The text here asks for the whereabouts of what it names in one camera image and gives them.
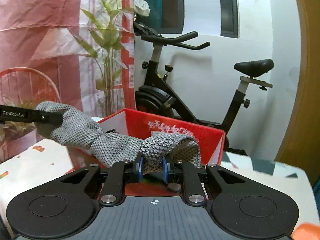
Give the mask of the orange plastic object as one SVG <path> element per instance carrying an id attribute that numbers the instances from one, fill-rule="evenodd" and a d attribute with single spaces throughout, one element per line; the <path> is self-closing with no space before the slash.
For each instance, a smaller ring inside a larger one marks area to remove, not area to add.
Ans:
<path id="1" fill-rule="evenodd" d="M 293 240 L 320 240 L 319 225 L 303 223 L 300 224 L 292 233 Z"/>

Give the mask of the red strawberry cardboard box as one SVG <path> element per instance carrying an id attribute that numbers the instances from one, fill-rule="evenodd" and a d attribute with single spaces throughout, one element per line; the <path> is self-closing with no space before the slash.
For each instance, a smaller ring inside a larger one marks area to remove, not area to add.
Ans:
<path id="1" fill-rule="evenodd" d="M 141 155 L 149 173 L 161 170 L 164 157 L 195 167 L 219 164 L 224 141 L 225 133 L 219 129 L 123 109 L 99 122 L 76 122 L 68 143 L 89 150 L 107 167 Z"/>

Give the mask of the green artificial plant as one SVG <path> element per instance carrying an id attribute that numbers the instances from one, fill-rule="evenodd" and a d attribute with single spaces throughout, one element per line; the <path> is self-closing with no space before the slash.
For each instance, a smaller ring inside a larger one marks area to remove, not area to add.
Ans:
<path id="1" fill-rule="evenodd" d="M 105 117 L 135 107 L 133 0 L 80 0 L 84 111 Z"/>

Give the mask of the wooden door frame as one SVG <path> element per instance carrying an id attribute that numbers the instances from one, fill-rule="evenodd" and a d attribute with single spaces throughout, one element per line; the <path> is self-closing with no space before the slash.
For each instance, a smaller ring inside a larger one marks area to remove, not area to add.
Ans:
<path id="1" fill-rule="evenodd" d="M 301 63 L 291 119 L 276 161 L 307 169 L 319 161 L 319 0 L 297 0 Z"/>

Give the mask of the black exercise bike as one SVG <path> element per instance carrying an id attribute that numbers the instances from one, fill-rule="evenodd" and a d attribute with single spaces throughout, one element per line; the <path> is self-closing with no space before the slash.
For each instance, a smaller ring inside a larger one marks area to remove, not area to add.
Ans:
<path id="1" fill-rule="evenodd" d="M 261 151 L 272 88 L 272 31 L 242 28 L 239 38 L 161 35 L 137 23 L 136 105 L 149 113 L 220 128 L 225 148 Z"/>

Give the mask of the grey knitted cloth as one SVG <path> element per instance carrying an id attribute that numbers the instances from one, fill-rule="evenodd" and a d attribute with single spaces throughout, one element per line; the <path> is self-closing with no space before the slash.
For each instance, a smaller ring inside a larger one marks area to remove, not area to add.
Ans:
<path id="1" fill-rule="evenodd" d="M 201 167 L 200 147 L 194 138 L 180 133 L 158 133 L 138 139 L 115 132 L 104 132 L 97 122 L 73 106 L 43 101 L 36 110 L 60 113 L 63 123 L 59 126 L 36 124 L 38 133 L 60 145 L 89 150 L 106 167 L 129 160 L 138 154 L 144 157 L 144 173 L 162 170 L 162 159 L 192 163 Z"/>

